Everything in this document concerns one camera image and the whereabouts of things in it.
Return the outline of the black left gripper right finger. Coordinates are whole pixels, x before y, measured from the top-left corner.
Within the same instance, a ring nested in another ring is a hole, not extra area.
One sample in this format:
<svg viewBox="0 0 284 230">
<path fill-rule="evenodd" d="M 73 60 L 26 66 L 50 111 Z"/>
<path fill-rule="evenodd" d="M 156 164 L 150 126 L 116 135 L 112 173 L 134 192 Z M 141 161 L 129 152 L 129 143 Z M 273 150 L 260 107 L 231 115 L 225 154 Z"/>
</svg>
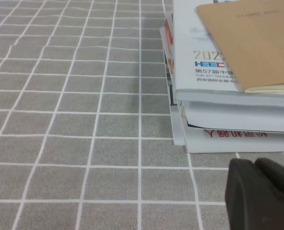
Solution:
<svg viewBox="0 0 284 230">
<path fill-rule="evenodd" d="M 264 230 L 284 230 L 284 166 L 267 158 L 255 160 L 255 166 L 265 176 L 266 191 L 262 193 L 260 222 Z"/>
</svg>

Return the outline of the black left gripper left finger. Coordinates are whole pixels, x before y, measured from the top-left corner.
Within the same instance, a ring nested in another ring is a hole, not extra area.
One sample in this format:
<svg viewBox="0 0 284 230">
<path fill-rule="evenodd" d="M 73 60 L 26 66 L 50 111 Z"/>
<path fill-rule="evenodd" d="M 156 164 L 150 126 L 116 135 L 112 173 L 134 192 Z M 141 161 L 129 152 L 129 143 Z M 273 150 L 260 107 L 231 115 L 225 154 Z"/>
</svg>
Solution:
<svg viewBox="0 0 284 230">
<path fill-rule="evenodd" d="M 258 230 L 260 222 L 256 215 L 260 172 L 255 165 L 245 159 L 234 158 L 229 163 L 225 188 L 225 204 L 232 230 Z"/>
</svg>

